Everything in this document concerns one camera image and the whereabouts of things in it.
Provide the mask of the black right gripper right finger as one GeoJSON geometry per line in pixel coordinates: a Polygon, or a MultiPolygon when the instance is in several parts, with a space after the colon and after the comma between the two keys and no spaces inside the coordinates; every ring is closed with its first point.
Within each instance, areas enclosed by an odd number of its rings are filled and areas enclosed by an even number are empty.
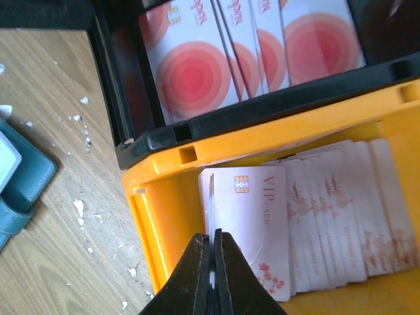
{"type": "Polygon", "coordinates": [[[232,235],[215,230],[215,314],[285,314],[248,265],[232,235]]]}

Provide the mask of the teal leather card holder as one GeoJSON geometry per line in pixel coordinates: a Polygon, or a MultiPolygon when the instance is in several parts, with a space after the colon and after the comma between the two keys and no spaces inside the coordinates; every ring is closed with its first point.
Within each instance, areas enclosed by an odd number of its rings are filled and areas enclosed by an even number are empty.
{"type": "Polygon", "coordinates": [[[1,120],[1,248],[35,213],[36,199],[56,173],[56,164],[1,120]]]}

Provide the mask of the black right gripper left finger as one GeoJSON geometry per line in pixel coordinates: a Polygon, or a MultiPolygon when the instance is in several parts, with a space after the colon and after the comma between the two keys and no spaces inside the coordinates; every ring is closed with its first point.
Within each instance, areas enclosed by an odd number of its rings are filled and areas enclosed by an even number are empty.
{"type": "Polygon", "coordinates": [[[194,234],[166,284],[141,314],[207,314],[209,236],[194,234]]]}

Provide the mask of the pink white VIP card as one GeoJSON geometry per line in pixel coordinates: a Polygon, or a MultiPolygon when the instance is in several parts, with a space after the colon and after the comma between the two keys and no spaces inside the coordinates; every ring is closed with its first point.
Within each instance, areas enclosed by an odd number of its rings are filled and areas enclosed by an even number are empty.
{"type": "Polygon", "coordinates": [[[214,174],[210,176],[209,183],[209,245],[210,245],[210,272],[209,272],[209,283],[212,290],[215,289],[215,197],[214,197],[214,174]]]}

